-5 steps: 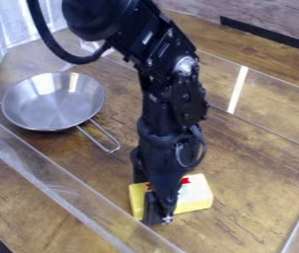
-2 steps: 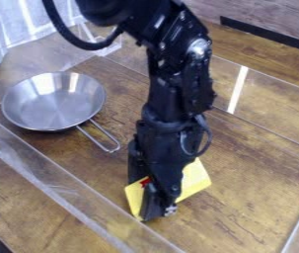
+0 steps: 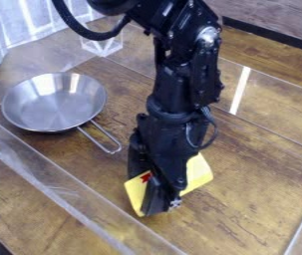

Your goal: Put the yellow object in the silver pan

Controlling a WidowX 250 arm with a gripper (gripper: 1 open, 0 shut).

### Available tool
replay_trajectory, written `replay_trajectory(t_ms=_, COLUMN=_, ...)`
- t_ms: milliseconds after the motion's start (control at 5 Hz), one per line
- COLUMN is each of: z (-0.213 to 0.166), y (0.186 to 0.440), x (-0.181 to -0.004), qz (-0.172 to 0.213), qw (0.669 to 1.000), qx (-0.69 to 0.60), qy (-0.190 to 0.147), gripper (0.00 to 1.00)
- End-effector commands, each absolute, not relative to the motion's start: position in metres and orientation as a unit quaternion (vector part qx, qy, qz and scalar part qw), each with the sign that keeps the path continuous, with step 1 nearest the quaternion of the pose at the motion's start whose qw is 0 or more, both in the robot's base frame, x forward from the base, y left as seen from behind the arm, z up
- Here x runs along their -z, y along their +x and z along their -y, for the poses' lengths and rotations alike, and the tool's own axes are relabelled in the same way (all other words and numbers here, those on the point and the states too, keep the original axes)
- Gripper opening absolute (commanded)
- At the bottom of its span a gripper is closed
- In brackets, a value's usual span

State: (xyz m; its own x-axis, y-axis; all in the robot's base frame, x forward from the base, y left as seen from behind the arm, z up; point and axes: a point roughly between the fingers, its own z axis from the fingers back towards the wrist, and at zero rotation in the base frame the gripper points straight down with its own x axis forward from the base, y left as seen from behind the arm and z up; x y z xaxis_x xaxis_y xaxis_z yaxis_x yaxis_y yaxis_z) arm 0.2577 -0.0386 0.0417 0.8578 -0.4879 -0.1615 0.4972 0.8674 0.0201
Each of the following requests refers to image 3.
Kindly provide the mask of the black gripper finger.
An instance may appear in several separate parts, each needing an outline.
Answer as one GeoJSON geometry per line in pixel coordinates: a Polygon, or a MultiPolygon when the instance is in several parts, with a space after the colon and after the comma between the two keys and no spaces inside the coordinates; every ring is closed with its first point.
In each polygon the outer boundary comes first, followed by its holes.
{"type": "Polygon", "coordinates": [[[142,213],[151,216],[168,212],[180,206],[182,179],[174,182],[160,176],[151,176],[142,202],[142,213]]]}
{"type": "Polygon", "coordinates": [[[128,179],[132,179],[150,169],[151,162],[140,136],[134,133],[128,147],[128,179]]]}

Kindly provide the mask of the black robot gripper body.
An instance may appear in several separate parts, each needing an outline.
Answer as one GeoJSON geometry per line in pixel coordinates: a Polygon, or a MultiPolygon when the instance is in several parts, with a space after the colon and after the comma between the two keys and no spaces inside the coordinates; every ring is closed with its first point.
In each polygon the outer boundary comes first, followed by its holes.
{"type": "Polygon", "coordinates": [[[203,141],[207,126],[215,126],[209,109],[194,111],[186,120],[175,120],[138,114],[138,127],[134,130],[140,136],[151,162],[152,170],[167,181],[182,179],[182,190],[187,186],[186,163],[198,152],[211,145],[215,134],[203,141]]]}

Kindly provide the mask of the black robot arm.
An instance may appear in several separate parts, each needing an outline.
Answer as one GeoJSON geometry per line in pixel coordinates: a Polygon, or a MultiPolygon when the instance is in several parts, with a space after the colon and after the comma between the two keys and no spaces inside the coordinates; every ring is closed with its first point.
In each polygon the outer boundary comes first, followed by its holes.
{"type": "Polygon", "coordinates": [[[217,68],[218,17],[203,0],[87,0],[104,15],[123,14],[152,35],[155,80],[147,112],[130,138],[128,179],[146,175],[140,214],[180,205],[187,163],[215,140],[209,105],[223,84],[217,68]]]}

